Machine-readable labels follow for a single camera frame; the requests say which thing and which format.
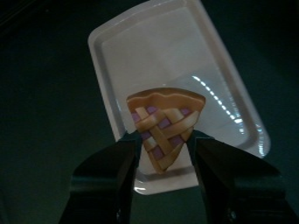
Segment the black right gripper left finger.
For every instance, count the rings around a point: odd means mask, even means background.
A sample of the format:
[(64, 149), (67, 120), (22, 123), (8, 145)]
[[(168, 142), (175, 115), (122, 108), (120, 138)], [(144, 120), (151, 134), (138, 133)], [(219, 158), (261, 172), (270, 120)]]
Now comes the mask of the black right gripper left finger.
[(142, 137), (134, 132), (78, 166), (59, 224), (130, 224)]

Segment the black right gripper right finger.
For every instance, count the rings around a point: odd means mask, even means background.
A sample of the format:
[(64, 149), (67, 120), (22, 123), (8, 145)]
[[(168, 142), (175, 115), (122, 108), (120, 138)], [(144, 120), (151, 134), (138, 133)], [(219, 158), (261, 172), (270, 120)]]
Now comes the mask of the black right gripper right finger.
[(187, 140), (209, 224), (299, 224), (279, 170), (195, 130)]

